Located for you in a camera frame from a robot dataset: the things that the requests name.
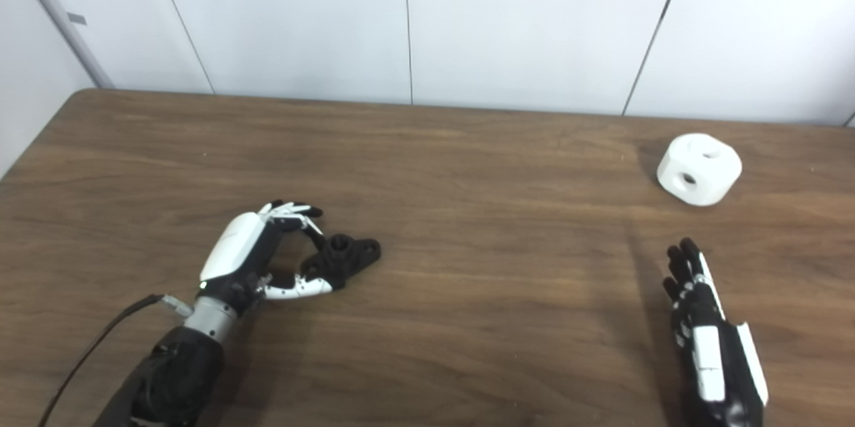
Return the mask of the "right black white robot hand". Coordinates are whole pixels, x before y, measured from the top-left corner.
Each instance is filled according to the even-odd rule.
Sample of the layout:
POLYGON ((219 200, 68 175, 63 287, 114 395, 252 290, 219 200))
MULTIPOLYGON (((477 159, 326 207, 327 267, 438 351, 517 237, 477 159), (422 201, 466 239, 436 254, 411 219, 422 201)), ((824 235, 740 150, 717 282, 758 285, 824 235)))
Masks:
POLYGON ((731 323, 702 250, 683 238, 667 250, 663 288, 685 378, 687 426, 763 426, 769 390, 748 323, 731 323))

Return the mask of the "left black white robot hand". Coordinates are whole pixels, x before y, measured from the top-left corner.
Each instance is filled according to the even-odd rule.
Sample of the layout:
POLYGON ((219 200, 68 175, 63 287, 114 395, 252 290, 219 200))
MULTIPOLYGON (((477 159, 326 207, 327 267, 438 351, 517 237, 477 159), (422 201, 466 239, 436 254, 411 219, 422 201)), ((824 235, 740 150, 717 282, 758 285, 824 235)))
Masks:
POLYGON ((292 300, 332 293, 324 278, 296 273, 280 285, 269 273, 285 233, 302 232, 317 248, 326 238, 314 219, 323 211, 302 202, 276 200, 257 212, 244 212, 228 224, 200 274, 199 298, 222 302, 238 317, 263 299, 292 300))

